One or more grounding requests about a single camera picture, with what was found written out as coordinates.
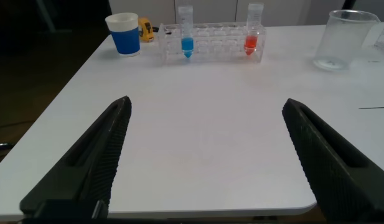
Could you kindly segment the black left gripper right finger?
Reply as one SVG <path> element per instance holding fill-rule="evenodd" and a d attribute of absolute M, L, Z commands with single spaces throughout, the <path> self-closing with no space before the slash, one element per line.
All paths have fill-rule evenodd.
<path fill-rule="evenodd" d="M 384 170 L 303 103 L 288 99 L 282 115 L 326 219 L 384 223 Z"/>

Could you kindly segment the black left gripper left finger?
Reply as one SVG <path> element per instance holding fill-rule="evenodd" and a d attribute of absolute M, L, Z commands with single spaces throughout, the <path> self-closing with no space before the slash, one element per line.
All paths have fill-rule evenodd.
<path fill-rule="evenodd" d="M 107 217 L 131 111 L 127 96 L 112 102 L 21 200 L 24 216 L 46 220 Z"/>

